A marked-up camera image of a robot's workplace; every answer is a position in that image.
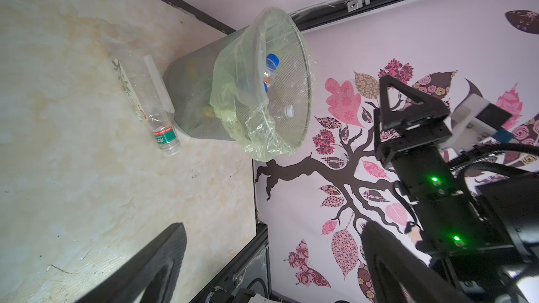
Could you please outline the clear ribbed bottle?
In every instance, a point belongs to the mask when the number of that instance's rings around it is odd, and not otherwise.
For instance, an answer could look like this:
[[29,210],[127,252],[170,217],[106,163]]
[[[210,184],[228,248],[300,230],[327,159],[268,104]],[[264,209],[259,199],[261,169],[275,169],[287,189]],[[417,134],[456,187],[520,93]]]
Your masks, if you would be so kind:
[[271,109],[270,113],[275,119],[293,119],[294,117],[293,105],[275,101]]

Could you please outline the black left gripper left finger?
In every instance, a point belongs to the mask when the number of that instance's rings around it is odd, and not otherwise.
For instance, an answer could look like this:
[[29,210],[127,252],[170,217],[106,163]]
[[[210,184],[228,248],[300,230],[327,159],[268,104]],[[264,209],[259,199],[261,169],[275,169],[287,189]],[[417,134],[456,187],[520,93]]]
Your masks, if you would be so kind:
[[187,247],[184,224],[174,223],[79,302],[170,302]]

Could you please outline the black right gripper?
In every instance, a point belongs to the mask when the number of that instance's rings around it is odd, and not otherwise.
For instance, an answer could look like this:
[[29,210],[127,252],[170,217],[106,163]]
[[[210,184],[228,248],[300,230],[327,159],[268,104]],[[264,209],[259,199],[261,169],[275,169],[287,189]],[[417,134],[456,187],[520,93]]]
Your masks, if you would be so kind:
[[[403,99],[394,107],[390,88]],[[438,143],[451,135],[443,122],[450,115],[449,108],[439,98],[391,76],[379,80],[379,89],[381,125],[376,122],[374,126],[376,156],[384,167],[393,168],[401,195],[412,203],[421,225],[418,250],[432,257],[509,252],[506,235],[487,220],[439,153]],[[381,129],[398,129],[399,137],[383,142]]]

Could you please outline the clear bottle green-red cap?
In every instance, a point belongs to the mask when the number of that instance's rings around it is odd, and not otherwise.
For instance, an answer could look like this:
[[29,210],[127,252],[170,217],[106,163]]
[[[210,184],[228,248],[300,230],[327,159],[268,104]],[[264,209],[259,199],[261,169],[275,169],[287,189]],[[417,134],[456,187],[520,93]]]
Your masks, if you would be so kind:
[[118,50],[112,66],[137,118],[146,125],[164,156],[181,150],[173,121],[174,106],[150,52]]

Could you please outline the clear Pepsi bottle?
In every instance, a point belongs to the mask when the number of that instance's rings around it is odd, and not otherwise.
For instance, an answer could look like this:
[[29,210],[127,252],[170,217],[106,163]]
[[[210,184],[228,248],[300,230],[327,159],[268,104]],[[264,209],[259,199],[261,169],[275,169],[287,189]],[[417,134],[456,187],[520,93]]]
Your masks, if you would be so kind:
[[265,92],[269,92],[269,87],[271,87],[272,82],[274,81],[275,72],[277,71],[277,68],[279,67],[280,60],[279,58],[273,54],[270,53],[266,57],[266,68],[263,73],[263,85]]

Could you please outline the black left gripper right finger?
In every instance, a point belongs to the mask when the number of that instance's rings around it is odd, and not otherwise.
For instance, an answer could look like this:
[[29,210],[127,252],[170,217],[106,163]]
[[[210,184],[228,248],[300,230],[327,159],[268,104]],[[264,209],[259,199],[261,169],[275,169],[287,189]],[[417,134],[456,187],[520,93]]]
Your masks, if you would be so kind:
[[368,222],[362,245],[378,302],[470,302],[424,265],[400,240],[377,222]]

